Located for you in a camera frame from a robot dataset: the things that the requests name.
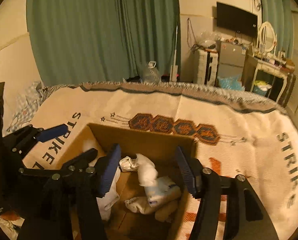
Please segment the white soft wad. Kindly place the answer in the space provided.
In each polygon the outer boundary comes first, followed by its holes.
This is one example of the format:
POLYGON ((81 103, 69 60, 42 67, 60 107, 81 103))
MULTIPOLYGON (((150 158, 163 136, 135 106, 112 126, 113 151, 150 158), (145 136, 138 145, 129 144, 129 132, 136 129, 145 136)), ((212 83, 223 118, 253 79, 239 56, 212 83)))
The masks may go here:
POLYGON ((142 154, 137 153, 136 156, 138 165, 138 180, 140 186, 155 186, 158 176, 158 171, 156 170, 155 164, 150 159, 148 159, 148 157, 142 154))

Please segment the white folded cloth in box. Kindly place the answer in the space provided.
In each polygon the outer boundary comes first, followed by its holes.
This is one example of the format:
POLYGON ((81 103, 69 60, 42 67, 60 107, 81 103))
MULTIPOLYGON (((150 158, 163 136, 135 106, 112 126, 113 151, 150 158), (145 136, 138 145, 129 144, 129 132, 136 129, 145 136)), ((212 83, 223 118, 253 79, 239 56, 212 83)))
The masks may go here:
POLYGON ((180 187, 168 176, 157 178, 154 186, 144 187, 144 189, 151 207, 162 206, 182 195, 180 187))

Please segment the brown cardboard box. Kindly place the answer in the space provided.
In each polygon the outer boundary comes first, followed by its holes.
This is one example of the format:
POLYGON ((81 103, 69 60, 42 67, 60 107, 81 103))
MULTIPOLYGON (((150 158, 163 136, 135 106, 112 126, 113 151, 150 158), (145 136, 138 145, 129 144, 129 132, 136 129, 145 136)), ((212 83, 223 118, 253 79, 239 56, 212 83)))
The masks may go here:
POLYGON ((116 177, 98 199, 108 239, 178 239, 188 193, 176 151, 194 156, 192 137, 89 123, 56 141, 54 169, 91 148, 104 157, 119 145, 116 177))

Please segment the plaid blue bedsheet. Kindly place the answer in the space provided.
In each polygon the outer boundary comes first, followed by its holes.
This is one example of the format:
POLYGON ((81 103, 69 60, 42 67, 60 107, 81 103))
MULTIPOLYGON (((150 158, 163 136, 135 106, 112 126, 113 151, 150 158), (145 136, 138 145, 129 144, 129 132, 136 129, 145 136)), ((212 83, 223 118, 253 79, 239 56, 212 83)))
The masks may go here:
POLYGON ((10 123, 3 129, 3 136, 29 125, 42 103, 53 92, 64 87, 70 87, 70 85, 44 87, 41 81, 33 82, 23 94, 16 97, 16 109, 13 111, 10 123))

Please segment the beige woven bed blanket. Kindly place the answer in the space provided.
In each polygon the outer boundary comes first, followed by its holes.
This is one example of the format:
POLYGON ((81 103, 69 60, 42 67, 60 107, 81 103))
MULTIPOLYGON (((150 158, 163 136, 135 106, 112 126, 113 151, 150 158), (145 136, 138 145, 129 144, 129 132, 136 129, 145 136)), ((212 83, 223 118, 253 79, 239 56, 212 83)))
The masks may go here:
POLYGON ((274 101, 194 84, 84 83, 53 92, 30 124, 89 122, 192 137, 203 165, 250 181, 280 239, 298 234, 298 131, 274 101))

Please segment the blue plastic bag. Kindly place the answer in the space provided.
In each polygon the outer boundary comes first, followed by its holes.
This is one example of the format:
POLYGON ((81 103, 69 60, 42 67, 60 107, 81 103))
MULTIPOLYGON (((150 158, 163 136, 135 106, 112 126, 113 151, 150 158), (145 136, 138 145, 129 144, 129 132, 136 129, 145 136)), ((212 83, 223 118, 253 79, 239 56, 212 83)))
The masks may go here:
POLYGON ((217 81, 220 88, 245 91, 245 87, 242 85, 240 75, 231 77, 218 77, 217 81))

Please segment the white mop pole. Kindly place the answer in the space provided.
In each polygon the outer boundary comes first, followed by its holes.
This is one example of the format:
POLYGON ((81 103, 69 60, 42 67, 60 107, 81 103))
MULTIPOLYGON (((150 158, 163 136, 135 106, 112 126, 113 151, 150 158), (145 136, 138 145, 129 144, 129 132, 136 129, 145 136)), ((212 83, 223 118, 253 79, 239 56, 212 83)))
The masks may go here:
POLYGON ((178 43, 178 25, 176 25, 175 43, 174 43, 174 53, 173 61, 170 69, 170 82, 177 81, 178 66, 177 66, 177 43, 178 43))

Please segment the clear water jug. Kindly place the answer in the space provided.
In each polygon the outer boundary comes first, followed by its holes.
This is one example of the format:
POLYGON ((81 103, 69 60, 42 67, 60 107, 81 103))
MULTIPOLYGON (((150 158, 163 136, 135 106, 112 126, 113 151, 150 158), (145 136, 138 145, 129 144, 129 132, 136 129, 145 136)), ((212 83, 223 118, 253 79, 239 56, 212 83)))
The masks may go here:
POLYGON ((161 75, 156 68, 156 61, 149 61, 142 71, 142 81, 146 83, 160 83, 161 75))

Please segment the white suitcase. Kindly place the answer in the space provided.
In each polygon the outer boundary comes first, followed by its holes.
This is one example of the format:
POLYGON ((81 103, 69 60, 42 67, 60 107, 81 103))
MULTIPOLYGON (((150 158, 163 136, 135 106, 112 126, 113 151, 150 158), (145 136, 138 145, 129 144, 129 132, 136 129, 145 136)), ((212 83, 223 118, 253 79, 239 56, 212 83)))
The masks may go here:
POLYGON ((218 54, 199 49, 193 54, 193 82, 199 85, 214 86, 217 77, 218 54))

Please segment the green curtain left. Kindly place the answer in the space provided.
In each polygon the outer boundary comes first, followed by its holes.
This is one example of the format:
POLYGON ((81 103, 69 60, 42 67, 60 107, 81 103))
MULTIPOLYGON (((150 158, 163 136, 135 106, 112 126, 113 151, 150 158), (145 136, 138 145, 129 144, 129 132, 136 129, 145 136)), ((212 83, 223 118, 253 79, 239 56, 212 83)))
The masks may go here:
POLYGON ((122 81, 156 61, 170 73, 179 0, 26 0, 26 21, 47 86, 122 81))

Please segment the green curtain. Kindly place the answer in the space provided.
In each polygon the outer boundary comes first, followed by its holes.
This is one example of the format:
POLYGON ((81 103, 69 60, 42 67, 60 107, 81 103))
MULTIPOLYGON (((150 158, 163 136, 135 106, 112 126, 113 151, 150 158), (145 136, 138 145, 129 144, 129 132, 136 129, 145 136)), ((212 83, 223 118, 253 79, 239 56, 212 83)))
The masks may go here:
POLYGON ((277 50, 292 57, 294 27, 291 0, 261 0, 262 20, 268 21, 277 34, 277 50))
POLYGON ((47 86, 122 81, 156 61, 170 73, 179 0, 26 0, 26 21, 47 86))

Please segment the grey mini fridge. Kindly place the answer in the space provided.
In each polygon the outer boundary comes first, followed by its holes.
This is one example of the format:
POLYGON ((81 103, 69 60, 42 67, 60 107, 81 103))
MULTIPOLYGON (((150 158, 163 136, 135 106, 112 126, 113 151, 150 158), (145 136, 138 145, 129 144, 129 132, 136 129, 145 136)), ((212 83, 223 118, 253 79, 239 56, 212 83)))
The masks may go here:
POLYGON ((217 87, 220 87, 219 78, 238 77, 240 81, 245 58, 244 46, 224 41, 218 42, 217 87))

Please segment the white oval vanity mirror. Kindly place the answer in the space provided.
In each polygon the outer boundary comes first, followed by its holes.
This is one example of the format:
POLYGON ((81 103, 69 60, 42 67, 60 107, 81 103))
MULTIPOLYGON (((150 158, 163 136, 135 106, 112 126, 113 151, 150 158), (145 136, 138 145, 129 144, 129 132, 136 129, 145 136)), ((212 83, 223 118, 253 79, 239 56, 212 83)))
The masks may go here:
POLYGON ((263 22, 258 31, 257 46, 263 53, 270 53, 276 48, 277 35, 270 22, 263 22))

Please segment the green curtain right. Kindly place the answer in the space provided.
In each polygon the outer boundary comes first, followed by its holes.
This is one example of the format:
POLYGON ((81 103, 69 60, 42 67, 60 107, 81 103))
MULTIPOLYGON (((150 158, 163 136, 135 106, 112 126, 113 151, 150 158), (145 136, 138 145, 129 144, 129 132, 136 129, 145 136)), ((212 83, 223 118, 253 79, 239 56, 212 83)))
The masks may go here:
POLYGON ((262 20, 268 21, 277 34, 277 50, 292 57, 294 27, 291 0, 261 0, 262 20))

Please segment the black wall television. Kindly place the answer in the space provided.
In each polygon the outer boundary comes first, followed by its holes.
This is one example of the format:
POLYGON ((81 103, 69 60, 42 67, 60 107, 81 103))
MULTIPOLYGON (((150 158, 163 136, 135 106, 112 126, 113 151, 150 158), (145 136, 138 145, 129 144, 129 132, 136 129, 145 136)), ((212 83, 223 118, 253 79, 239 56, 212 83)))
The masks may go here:
POLYGON ((257 36, 257 15, 228 4, 217 2, 216 23, 220 28, 249 37, 257 36))

